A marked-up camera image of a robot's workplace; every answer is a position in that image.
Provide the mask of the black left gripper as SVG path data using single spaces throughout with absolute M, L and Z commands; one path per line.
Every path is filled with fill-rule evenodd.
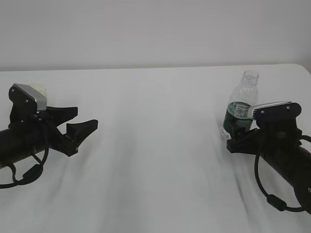
M 31 120 L 43 130 L 44 139 L 47 139 L 49 148 L 67 156 L 78 152 L 79 146 L 98 128 L 98 120 L 93 119 L 82 123 L 66 124 L 66 133 L 61 134 L 58 126 L 78 115 L 78 107 L 47 107 L 46 111 L 31 115 Z

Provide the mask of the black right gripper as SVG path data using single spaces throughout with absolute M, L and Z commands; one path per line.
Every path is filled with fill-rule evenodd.
M 253 120 L 227 122 L 226 148 L 230 153 L 259 154 L 264 160 L 298 160 L 302 157 L 302 131 L 295 124 L 271 125 L 250 131 L 252 123 Z

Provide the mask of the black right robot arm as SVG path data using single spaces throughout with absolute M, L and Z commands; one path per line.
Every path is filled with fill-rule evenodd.
M 243 127 L 231 128 L 232 137 L 226 143 L 230 153 L 244 153 L 255 156 L 254 175 L 256 183 L 266 201 L 283 212 L 311 211 L 311 153 L 302 147 L 301 140 L 310 141 L 303 135 L 296 120 L 281 120 L 262 124 L 247 131 Z M 259 177 L 259 160 L 263 159 L 294 190 L 298 207 L 290 207 L 274 194 L 268 193 Z

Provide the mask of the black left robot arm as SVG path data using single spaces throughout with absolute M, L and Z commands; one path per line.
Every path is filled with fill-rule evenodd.
M 0 167 L 16 163 L 45 149 L 70 157 L 82 142 L 98 128 L 98 120 L 70 124 L 78 115 L 77 107 L 47 107 L 43 112 L 16 121 L 0 133 Z

